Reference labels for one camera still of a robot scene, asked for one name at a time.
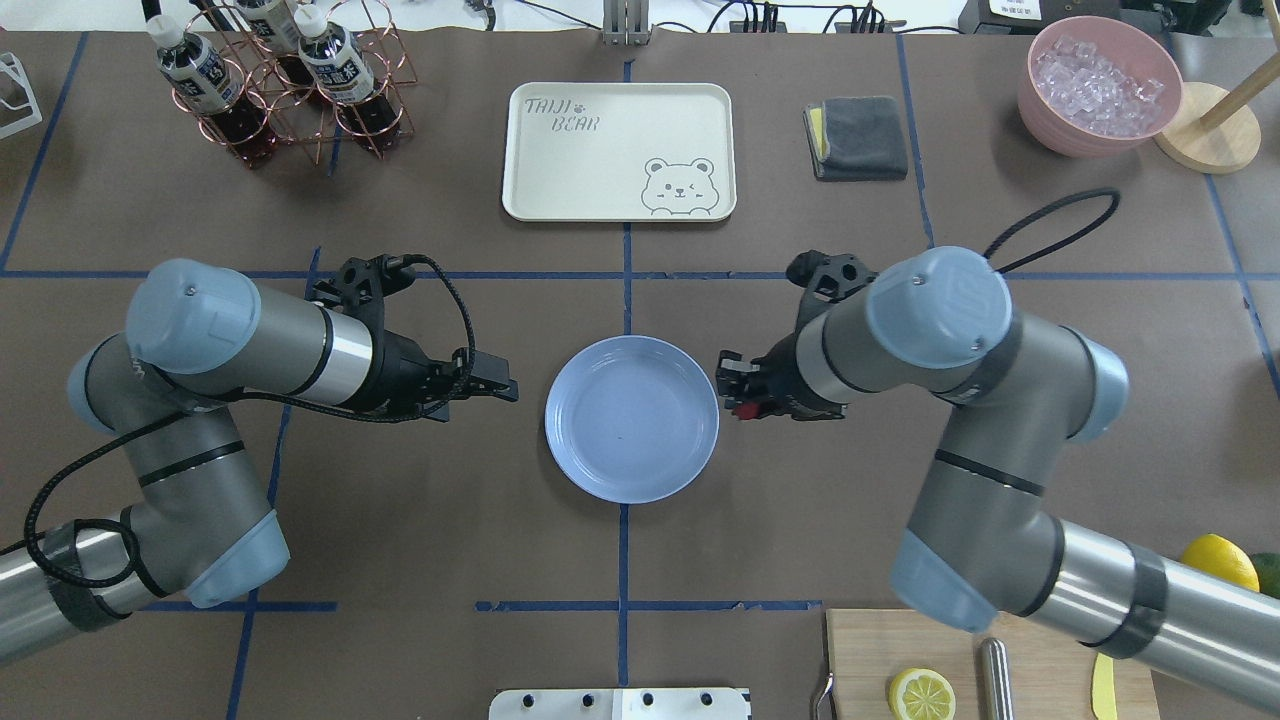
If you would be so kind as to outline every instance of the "gray folded cloth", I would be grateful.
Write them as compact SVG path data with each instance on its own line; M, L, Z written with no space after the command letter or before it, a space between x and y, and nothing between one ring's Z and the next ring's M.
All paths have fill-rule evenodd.
M806 105L813 174L820 181L906 178L906 143L892 97L831 97Z

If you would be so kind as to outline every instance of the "light blue joint cap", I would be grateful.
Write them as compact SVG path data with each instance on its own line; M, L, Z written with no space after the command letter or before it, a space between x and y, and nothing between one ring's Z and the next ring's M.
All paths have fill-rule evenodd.
M99 350L102 350L102 346L106 345L108 340L111 338L109 337L97 343L97 347L86 352L84 356L76 363L76 366L72 368L72 374L67 375L67 401L70 402L72 410L76 411L76 416L83 420L86 425L100 433L114 437L115 430L104 423L102 419L93 413L93 407L90 406L88 387L86 386L88 382L88 364L93 361L93 356L97 355Z
M881 273L867 299L876 340L931 370L968 365L1000 345L1014 316L1005 278L964 247L927 250Z
M1129 402L1129 372L1124 360L1110 348L1084 337L1075 328L1066 329L1080 338L1093 365L1093 405L1089 407L1089 416L1074 436L1066 438L1068 442L1085 443L1101 437L1124 413L1124 406Z
M191 583L187 598L196 607L220 605L279 575L288 564L289 546L271 510Z
M996 619L996 606L911 530L902 532L890 584L902 602L960 630L980 633Z
M243 350L261 315L253 281L195 260L166 260L133 293L124 337L134 357L195 375Z

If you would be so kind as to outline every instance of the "white bottle cap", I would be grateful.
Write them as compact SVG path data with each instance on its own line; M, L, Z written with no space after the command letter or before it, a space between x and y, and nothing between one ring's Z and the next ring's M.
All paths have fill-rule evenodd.
M147 33L157 47L177 47L182 45L182 26L169 15L156 15L147 20Z
M298 10L293 13L293 22L298 24L298 31L306 37L320 37L329 27L324 10L315 5L298 5Z

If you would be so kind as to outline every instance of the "bottle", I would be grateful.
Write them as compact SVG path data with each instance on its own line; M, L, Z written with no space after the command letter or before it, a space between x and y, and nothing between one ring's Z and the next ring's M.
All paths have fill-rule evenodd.
M310 88L316 78L311 76L307 64L298 58L298 41L302 35L293 24L294 0L236 0L236 10L244 18L259 42L266 47L284 79L291 85ZM319 92L307 96L312 104L324 105L325 99Z
M351 32L326 22L324 10L315 5L300 5L293 20L302 32L298 55L339 105L338 111L347 129L355 131L356 142L374 154L394 147L399 117L387 94L379 92L378 78Z
M276 136L266 111L250 101L244 83L232 77L221 55L204 37L183 31L169 15L147 20L156 44L160 74L178 90L187 106L227 140L228 150L253 168L275 152Z

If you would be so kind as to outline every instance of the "pink bowl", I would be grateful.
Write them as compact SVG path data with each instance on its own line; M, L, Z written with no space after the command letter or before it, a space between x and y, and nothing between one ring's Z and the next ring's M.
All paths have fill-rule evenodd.
M1053 47L1057 38L1064 35L1096 44L1100 55L1110 59L1138 82L1153 78L1165 83L1165 91L1160 96L1160 118L1147 133L1137 137L1096 135L1071 124L1053 110L1032 81L1032 67L1036 58ZM1133 26L1094 15L1061 19L1042 29L1032 42L1018 82L1018 111L1027 129L1046 147L1069 158L1102 158L1142 145L1165 129L1178 114L1181 101L1183 76L1178 72L1174 59L1158 42Z

